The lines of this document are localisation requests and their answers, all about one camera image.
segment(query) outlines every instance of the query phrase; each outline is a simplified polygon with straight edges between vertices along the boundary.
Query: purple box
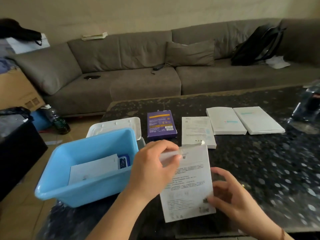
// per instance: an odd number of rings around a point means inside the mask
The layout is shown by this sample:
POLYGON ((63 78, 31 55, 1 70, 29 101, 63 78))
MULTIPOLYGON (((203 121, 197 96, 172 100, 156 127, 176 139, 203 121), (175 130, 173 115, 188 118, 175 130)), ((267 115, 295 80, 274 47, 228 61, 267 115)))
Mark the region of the purple box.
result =
POLYGON ((148 139, 150 141, 177 137, 177 130, 170 110, 147 113, 147 116, 148 139))

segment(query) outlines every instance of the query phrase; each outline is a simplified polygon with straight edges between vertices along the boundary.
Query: wall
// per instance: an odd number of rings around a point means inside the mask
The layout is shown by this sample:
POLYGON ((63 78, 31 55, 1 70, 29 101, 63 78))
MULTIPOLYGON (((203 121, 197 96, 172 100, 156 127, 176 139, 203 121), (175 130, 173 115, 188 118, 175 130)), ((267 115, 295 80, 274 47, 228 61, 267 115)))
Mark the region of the wall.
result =
POLYGON ((320 0, 0 0, 3 17, 46 33, 50 44, 81 35, 169 30, 267 17, 320 17, 320 0))

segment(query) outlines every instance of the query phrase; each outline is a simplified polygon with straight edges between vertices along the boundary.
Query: hand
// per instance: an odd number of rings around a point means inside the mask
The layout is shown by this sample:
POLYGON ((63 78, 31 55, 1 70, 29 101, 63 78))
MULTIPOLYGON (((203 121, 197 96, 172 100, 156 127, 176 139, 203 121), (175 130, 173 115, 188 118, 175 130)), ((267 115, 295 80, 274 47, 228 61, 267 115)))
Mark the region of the hand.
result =
POLYGON ((214 196, 208 202, 235 221, 240 230, 257 239, 280 239, 282 229, 260 208, 248 191, 229 172, 222 168, 211 168, 226 179, 214 181, 214 196))
POLYGON ((148 143, 136 154, 127 190, 134 192, 147 203, 156 197, 171 182, 179 167, 181 155, 172 157, 166 167, 163 167, 159 156, 165 150, 176 151, 178 145, 171 141, 161 140, 148 143))

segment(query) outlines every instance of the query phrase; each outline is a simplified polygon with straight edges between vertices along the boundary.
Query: large water bottle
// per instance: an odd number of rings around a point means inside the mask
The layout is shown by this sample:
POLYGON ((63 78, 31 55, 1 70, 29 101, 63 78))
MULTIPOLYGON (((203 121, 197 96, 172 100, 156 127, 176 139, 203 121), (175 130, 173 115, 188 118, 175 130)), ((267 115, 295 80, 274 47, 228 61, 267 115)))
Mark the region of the large water bottle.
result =
POLYGON ((301 102, 295 108, 292 118, 302 121, 314 121, 320 112, 320 80, 310 84, 301 95, 301 102))
POLYGON ((41 107, 46 117, 50 120, 53 126, 56 128, 59 134, 65 135, 70 132, 70 126, 64 118, 57 114, 56 110, 53 109, 49 104, 41 107))

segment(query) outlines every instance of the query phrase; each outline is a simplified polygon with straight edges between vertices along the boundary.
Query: blue basket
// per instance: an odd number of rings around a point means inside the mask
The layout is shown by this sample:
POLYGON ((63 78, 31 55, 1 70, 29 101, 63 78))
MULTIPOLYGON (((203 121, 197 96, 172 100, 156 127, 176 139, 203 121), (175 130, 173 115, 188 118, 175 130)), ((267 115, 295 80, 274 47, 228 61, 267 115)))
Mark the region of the blue basket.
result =
POLYGON ((119 193, 129 182, 131 166, 68 185, 70 167, 113 154, 128 154, 132 165, 137 152, 137 141, 131 128, 62 144, 52 152, 34 194, 41 200, 56 198, 66 205, 78 207, 119 193))

